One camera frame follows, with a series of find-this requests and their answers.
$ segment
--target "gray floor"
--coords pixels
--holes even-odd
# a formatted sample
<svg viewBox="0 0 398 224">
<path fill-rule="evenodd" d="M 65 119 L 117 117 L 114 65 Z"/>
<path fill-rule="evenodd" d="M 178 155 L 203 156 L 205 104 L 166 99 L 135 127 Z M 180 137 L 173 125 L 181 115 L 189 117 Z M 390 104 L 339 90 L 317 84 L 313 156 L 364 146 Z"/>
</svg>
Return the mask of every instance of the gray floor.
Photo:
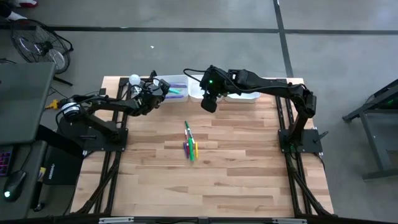
<svg viewBox="0 0 398 224">
<path fill-rule="evenodd" d="M 395 0 L 279 2 L 287 29 L 398 29 Z M 64 26 L 277 27 L 271 0 L 99 0 L 95 5 L 89 0 L 41 0 L 37 9 L 21 14 Z M 147 75 L 153 69 L 161 75 L 180 74 L 183 68 L 203 69 L 210 64 L 286 77 L 278 34 L 58 34 L 75 48 L 70 68 L 61 75 L 75 86 L 53 84 L 68 96 L 97 90 L 105 75 Z M 345 124 L 341 119 L 397 78 L 398 36 L 288 35 L 287 43 L 294 76 L 304 78 L 318 96 L 315 124 L 320 131 L 329 131 L 322 144 L 335 213 L 398 222 L 398 178 L 362 181 L 363 174 L 377 169 L 376 163 L 361 123 Z M 22 62 L 8 31 L 0 32 L 0 57 Z M 46 111 L 42 123 L 54 128 L 54 115 Z M 67 196 L 50 198 L 57 206 L 44 212 L 62 213 Z"/>
</svg>

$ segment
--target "white container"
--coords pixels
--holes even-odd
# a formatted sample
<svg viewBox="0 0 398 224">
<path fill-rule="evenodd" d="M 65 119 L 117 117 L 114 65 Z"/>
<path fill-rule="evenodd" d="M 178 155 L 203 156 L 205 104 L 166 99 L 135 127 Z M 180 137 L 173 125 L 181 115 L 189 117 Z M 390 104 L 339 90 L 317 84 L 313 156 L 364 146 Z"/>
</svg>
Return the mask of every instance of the white container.
<svg viewBox="0 0 398 224">
<path fill-rule="evenodd" d="M 261 96 L 261 93 L 242 93 L 240 96 L 238 94 L 230 94 L 225 98 L 227 102 L 235 103 L 255 103 L 256 100 Z"/>
<path fill-rule="evenodd" d="M 161 79 L 165 80 L 166 82 L 171 84 L 170 88 L 180 91 L 180 94 L 178 95 L 169 92 L 166 95 L 166 99 L 163 101 L 163 103 L 181 103 L 188 101 L 188 77 L 186 75 L 159 75 L 156 78 L 159 80 Z M 173 84 L 183 84 L 186 86 L 186 88 L 174 88 L 172 87 Z"/>
<path fill-rule="evenodd" d="M 192 76 L 199 80 L 203 78 L 203 75 L 192 75 Z M 205 91 L 200 88 L 198 81 L 188 77 L 188 94 L 192 102 L 197 103 L 202 101 L 203 94 L 205 94 Z M 217 102 L 220 102 L 222 99 L 223 97 L 217 98 Z"/>
</svg>

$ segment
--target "keyboard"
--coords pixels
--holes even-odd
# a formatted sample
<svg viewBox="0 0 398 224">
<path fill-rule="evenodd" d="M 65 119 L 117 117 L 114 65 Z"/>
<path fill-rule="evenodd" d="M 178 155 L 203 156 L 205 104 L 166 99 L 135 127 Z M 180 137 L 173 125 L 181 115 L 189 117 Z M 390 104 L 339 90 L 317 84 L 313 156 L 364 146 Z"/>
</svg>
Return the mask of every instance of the keyboard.
<svg viewBox="0 0 398 224">
<path fill-rule="evenodd" d="M 11 171 L 13 147 L 0 148 L 0 177 L 7 177 Z"/>
</svg>

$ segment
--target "white ball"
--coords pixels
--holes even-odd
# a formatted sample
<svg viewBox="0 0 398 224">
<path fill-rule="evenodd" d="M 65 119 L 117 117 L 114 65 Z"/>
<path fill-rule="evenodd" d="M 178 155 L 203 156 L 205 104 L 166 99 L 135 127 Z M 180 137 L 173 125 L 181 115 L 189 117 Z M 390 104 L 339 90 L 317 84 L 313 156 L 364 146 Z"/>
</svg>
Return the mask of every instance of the white ball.
<svg viewBox="0 0 398 224">
<path fill-rule="evenodd" d="M 129 77 L 130 85 L 139 85 L 140 82 L 141 82 L 141 78 L 139 77 L 139 75 L 136 75 L 136 74 L 130 75 L 130 77 Z"/>
</svg>

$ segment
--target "wooden table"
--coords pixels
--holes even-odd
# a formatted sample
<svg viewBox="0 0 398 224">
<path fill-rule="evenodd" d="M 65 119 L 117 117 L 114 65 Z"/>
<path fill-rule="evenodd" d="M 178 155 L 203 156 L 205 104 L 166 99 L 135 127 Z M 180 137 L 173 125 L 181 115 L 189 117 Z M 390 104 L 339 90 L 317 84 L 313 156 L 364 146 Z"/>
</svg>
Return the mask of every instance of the wooden table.
<svg viewBox="0 0 398 224">
<path fill-rule="evenodd" d="M 111 97 L 116 96 L 119 78 L 104 77 L 102 87 Z M 288 82 L 303 80 L 288 78 Z M 111 120 L 112 113 L 97 111 L 96 115 Z M 185 120 L 199 145 L 195 162 L 186 160 L 182 149 Z M 285 121 L 288 126 L 287 113 Z M 306 128 L 312 126 L 309 120 Z M 113 216 L 294 215 L 277 138 L 274 96 L 263 94 L 255 104 L 221 101 L 215 113 L 190 101 L 164 103 L 147 116 L 129 117 L 127 127 L 128 146 L 121 158 Z M 72 211 L 78 210 L 98 186 L 103 157 L 104 152 L 96 152 L 84 160 Z M 302 154 L 302 159 L 308 187 L 325 209 L 333 212 L 319 158 Z M 304 211 L 301 190 L 297 192 Z"/>
</svg>

